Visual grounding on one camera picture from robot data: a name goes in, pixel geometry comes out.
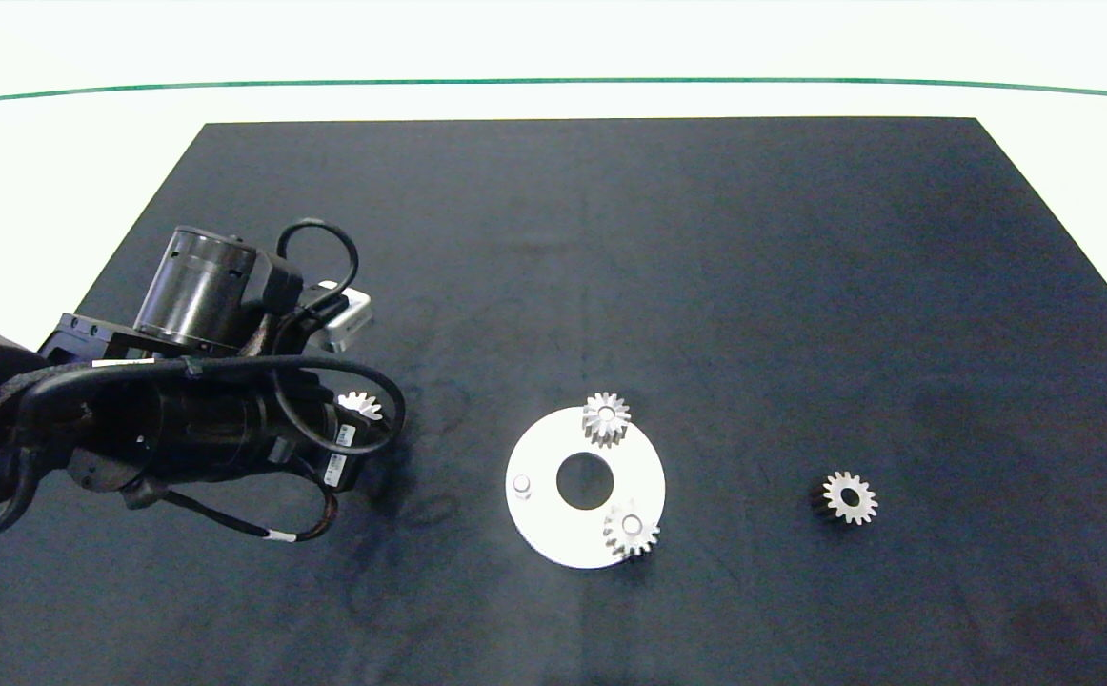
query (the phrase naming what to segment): sticker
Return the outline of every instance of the sticker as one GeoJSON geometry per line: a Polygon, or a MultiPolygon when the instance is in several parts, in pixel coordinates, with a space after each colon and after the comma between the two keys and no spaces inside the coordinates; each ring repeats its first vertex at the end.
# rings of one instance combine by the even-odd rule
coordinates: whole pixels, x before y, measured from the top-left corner
{"type": "MultiPolygon", "coordinates": [[[[341,425],[338,429],[338,437],[334,438],[334,443],[339,446],[350,446],[354,439],[354,426],[350,424],[341,425]]],[[[329,453],[329,466],[325,468],[325,485],[338,487],[338,482],[341,481],[341,470],[345,468],[345,456],[338,455],[338,453],[329,453]]]]}
{"type": "Polygon", "coordinates": [[[149,365],[156,360],[154,357],[143,357],[143,360],[93,360],[93,367],[110,367],[113,365],[149,365]]]}

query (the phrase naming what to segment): black cable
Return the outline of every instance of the black cable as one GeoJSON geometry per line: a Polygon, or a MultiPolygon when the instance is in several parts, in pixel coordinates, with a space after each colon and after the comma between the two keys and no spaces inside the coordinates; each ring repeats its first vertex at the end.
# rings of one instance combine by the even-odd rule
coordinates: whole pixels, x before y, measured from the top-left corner
{"type": "MultiPolygon", "coordinates": [[[[333,448],[331,451],[340,455],[365,456],[370,453],[392,446],[396,443],[402,427],[405,426],[405,396],[401,394],[400,387],[389,377],[368,365],[352,363],[348,360],[334,360],[334,357],[318,357],[312,355],[279,355],[260,357],[204,357],[201,361],[201,376],[219,376],[219,374],[251,373],[251,371],[271,371],[279,368],[328,368],[341,371],[345,374],[356,374],[363,378],[376,383],[389,394],[393,401],[393,409],[396,413],[395,425],[392,426],[389,435],[371,446],[338,446],[329,443],[333,448]]],[[[106,383],[117,383],[124,381],[139,381],[167,377],[184,377],[192,367],[184,360],[154,360],[147,364],[125,364],[108,365],[100,367],[83,367],[66,371],[50,378],[41,380],[24,391],[24,395],[19,402],[17,409],[17,424],[12,427],[12,439],[10,444],[17,446],[17,490],[13,491],[9,502],[0,512],[0,532],[14,524],[24,511],[30,507],[32,496],[37,493],[37,486],[40,475],[37,472],[37,455],[41,449],[41,434],[38,423],[44,408],[50,407],[52,401],[58,399],[58,395],[74,394],[74,392],[92,389],[104,386],[106,383]]],[[[337,517],[338,500],[332,493],[332,489],[319,482],[314,478],[312,468],[307,462],[300,464],[307,468],[304,471],[312,478],[314,484],[321,488],[325,497],[325,511],[321,521],[309,531],[298,533],[297,541],[309,541],[328,530],[332,518],[337,517]]],[[[248,522],[241,522],[245,527],[251,527],[248,522]]]]}
{"type": "Polygon", "coordinates": [[[15,524],[17,520],[28,511],[32,496],[37,493],[40,479],[37,474],[37,455],[31,448],[21,447],[17,451],[17,490],[0,511],[0,531],[15,524]]]}
{"type": "Polygon", "coordinates": [[[284,531],[266,529],[266,527],[262,526],[250,524],[248,521],[242,520],[242,518],[235,518],[229,516],[227,512],[216,511],[206,505],[197,502],[197,500],[190,498],[189,496],[184,496],[175,490],[167,491],[167,493],[163,496],[163,500],[165,500],[166,503],[185,508],[187,511],[200,513],[200,516],[215,521],[216,524],[227,526],[228,529],[239,531],[240,533],[248,533],[249,536],[256,536],[259,539],[287,541],[291,543],[311,541],[311,539],[317,539],[319,536],[328,531],[329,526],[331,526],[332,521],[338,518],[338,499],[334,497],[332,488],[329,488],[315,478],[315,474],[312,471],[312,466],[307,464],[304,460],[296,461],[304,467],[304,481],[315,484],[318,488],[321,488],[321,495],[324,497],[324,511],[321,513],[321,518],[318,522],[315,522],[315,524],[311,526],[310,529],[301,531],[300,533],[287,533],[284,531]]]}
{"type": "MultiPolygon", "coordinates": [[[[319,306],[328,303],[329,300],[341,295],[341,292],[344,291],[345,288],[350,285],[350,282],[354,281],[354,278],[359,276],[359,248],[354,246],[353,240],[350,239],[350,236],[345,235],[344,230],[338,229],[338,227],[331,225],[331,222],[318,220],[318,218],[306,217],[300,221],[293,222],[291,226],[287,227],[287,229],[283,229],[283,233],[278,235],[278,243],[275,248],[275,252],[278,252],[280,258],[287,259],[287,246],[291,242],[291,236],[296,235],[296,231],[301,229],[325,230],[327,233],[331,233],[332,237],[337,238],[343,245],[345,248],[345,256],[350,258],[350,270],[345,273],[345,277],[338,282],[338,285],[332,287],[332,290],[324,292],[324,294],[318,297],[318,299],[311,301],[306,306],[300,308],[302,312],[307,312],[309,315],[312,315],[319,306]]],[[[332,316],[334,315],[327,315],[325,320],[332,316]]]]}
{"type": "MultiPolygon", "coordinates": [[[[221,376],[221,374],[254,373],[254,371],[277,371],[283,368],[327,368],[340,371],[340,373],[354,374],[366,378],[376,386],[382,387],[384,394],[393,402],[393,426],[389,434],[376,443],[366,446],[339,446],[339,444],[323,438],[320,434],[304,434],[319,447],[341,456],[364,456],[392,447],[405,426],[406,405],[405,396],[401,393],[396,383],[389,378],[379,370],[352,363],[349,360],[338,360],[338,357],[325,357],[317,355],[263,355],[257,357],[201,357],[201,377],[221,376]]],[[[53,395],[61,395],[63,392],[77,392],[89,387],[104,386],[106,383],[123,381],[139,381],[152,378],[184,377],[190,366],[185,364],[185,360],[155,360],[152,364],[126,364],[108,365],[100,367],[87,367],[69,371],[65,374],[46,378],[37,383],[24,392],[19,412],[17,413],[17,430],[23,433],[34,429],[41,409],[46,407],[48,401],[53,395]]]]}
{"type": "MultiPolygon", "coordinates": [[[[309,227],[312,227],[313,229],[327,230],[328,233],[333,235],[338,240],[340,240],[340,242],[345,247],[345,254],[350,258],[350,264],[352,266],[352,268],[350,268],[350,272],[345,274],[345,277],[341,279],[341,282],[339,282],[338,285],[332,288],[331,291],[324,292],[324,294],[318,297],[318,299],[313,300],[312,303],[309,303],[307,306],[297,308],[294,312],[292,312],[290,315],[284,316],[283,320],[279,322],[278,331],[276,331],[275,333],[273,346],[270,346],[271,353],[278,352],[280,340],[287,340],[288,330],[290,330],[291,326],[294,326],[298,323],[298,321],[300,321],[300,316],[309,315],[315,318],[315,315],[313,315],[314,310],[319,309],[319,306],[321,306],[323,303],[328,303],[329,300],[337,299],[339,295],[341,295],[341,292],[344,291],[348,285],[350,285],[350,282],[354,281],[354,277],[356,277],[356,274],[359,273],[359,248],[354,247],[354,242],[350,238],[350,236],[345,235],[344,230],[338,229],[337,226],[332,226],[330,222],[318,220],[317,218],[302,218],[302,220],[293,222],[291,226],[287,227],[287,229],[283,229],[283,233],[279,235],[278,246],[276,247],[275,252],[278,252],[278,256],[280,258],[283,259],[287,258],[287,246],[288,243],[290,243],[291,236],[296,235],[296,231],[301,229],[309,229],[309,227]]],[[[318,322],[321,322],[321,324],[323,325],[331,316],[334,315],[318,318],[318,322]]],[[[397,424],[401,425],[401,423],[404,422],[405,418],[405,399],[402,398],[401,391],[395,385],[393,385],[392,380],[384,377],[383,374],[381,374],[380,377],[382,377],[383,381],[371,377],[368,378],[371,378],[371,381],[379,383],[379,385],[384,388],[385,394],[392,396],[393,406],[395,407],[395,412],[397,413],[397,424]],[[401,399],[400,405],[397,404],[397,399],[401,399]]],[[[307,425],[304,418],[301,417],[298,412],[296,412],[296,407],[291,405],[291,399],[288,398],[287,394],[283,394],[283,385],[278,377],[278,370],[270,371],[270,382],[273,383],[275,386],[275,402],[278,403],[278,406],[280,408],[282,408],[283,415],[287,416],[287,422],[290,422],[291,426],[296,427],[296,430],[298,430],[298,433],[304,436],[304,438],[309,439],[310,443],[314,443],[315,446],[319,446],[331,453],[338,453],[338,455],[341,456],[365,455],[365,453],[374,453],[376,450],[383,449],[384,447],[392,446],[393,443],[392,437],[379,440],[377,443],[372,444],[372,446],[361,447],[361,449],[359,449],[358,451],[349,450],[348,447],[345,446],[339,446],[339,444],[329,440],[324,436],[321,436],[321,434],[319,434],[315,429],[307,425]]]]}

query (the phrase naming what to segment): gear teeth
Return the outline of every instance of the gear teeth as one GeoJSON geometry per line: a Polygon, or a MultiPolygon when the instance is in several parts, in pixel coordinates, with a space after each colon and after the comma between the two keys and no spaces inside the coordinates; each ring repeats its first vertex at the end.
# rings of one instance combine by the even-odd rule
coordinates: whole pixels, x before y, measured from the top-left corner
{"type": "Polygon", "coordinates": [[[618,394],[593,394],[584,402],[583,436],[601,448],[620,443],[630,420],[629,405],[618,394]],[[603,409],[609,412],[601,414],[603,409]]]}
{"type": "Polygon", "coordinates": [[[876,517],[876,508],[879,507],[870,484],[863,481],[858,474],[849,471],[834,471],[832,477],[826,477],[810,495],[811,511],[845,524],[870,524],[871,518],[876,517]],[[857,503],[846,502],[842,493],[847,490],[858,497],[857,503]]]}

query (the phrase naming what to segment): silver gear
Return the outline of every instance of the silver gear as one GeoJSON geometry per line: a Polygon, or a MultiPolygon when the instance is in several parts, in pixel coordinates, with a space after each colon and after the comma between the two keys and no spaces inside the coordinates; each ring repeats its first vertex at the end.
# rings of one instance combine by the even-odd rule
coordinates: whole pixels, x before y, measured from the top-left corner
{"type": "Polygon", "coordinates": [[[858,474],[851,477],[849,471],[838,471],[834,472],[832,477],[824,479],[824,486],[820,487],[819,491],[818,508],[823,509],[825,513],[831,513],[837,520],[844,518],[847,524],[862,526],[865,522],[870,524],[871,518],[876,517],[877,507],[879,503],[876,502],[876,491],[871,490],[871,486],[863,482],[858,474]],[[846,490],[852,490],[858,497],[857,505],[846,503],[845,498],[842,498],[846,490]]]}
{"type": "Polygon", "coordinates": [[[380,404],[375,402],[374,395],[356,394],[338,395],[338,404],[341,407],[353,409],[372,422],[380,422],[384,416],[380,413],[380,404]]]}
{"type": "Polygon", "coordinates": [[[615,446],[625,437],[631,414],[624,398],[618,394],[596,394],[588,396],[583,405],[583,435],[597,446],[615,446]]]}
{"type": "Polygon", "coordinates": [[[604,517],[604,545],[609,545],[614,555],[631,558],[650,552],[659,533],[658,522],[642,521],[632,507],[614,505],[604,517]]]}

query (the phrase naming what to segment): motor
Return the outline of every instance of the motor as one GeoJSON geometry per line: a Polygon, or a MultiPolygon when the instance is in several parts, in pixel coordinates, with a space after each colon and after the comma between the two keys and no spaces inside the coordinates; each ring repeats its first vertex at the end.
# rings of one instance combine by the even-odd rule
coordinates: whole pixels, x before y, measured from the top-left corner
{"type": "Polygon", "coordinates": [[[273,252],[236,236],[176,227],[134,325],[65,313],[38,352],[0,337],[0,532],[30,507],[37,485],[65,470],[85,490],[117,491],[126,507],[167,502],[270,541],[309,541],[337,517],[340,491],[363,464],[396,446],[405,398],[384,374],[341,353],[371,316],[350,288],[354,242],[306,218],[273,252]],[[320,229],[345,248],[339,282],[304,285],[287,260],[298,230],[320,229]],[[306,370],[370,382],[387,398],[335,395],[306,370]],[[214,511],[174,490],[289,472],[324,499],[311,529],[275,531],[214,511]]]}

